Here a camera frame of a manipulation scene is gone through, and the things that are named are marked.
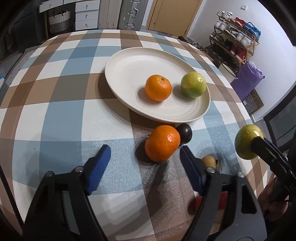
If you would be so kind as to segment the person's right hand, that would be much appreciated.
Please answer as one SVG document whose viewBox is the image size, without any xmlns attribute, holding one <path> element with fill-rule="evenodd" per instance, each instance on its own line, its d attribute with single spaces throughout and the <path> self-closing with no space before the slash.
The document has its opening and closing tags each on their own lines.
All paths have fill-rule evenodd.
<svg viewBox="0 0 296 241">
<path fill-rule="evenodd" d="M 287 211 L 288 203 L 286 199 L 288 195 L 285 198 L 281 197 L 283 191 L 280 191 L 279 185 L 280 182 L 275 176 L 269 180 L 257 199 L 265 221 L 277 221 Z"/>
</svg>

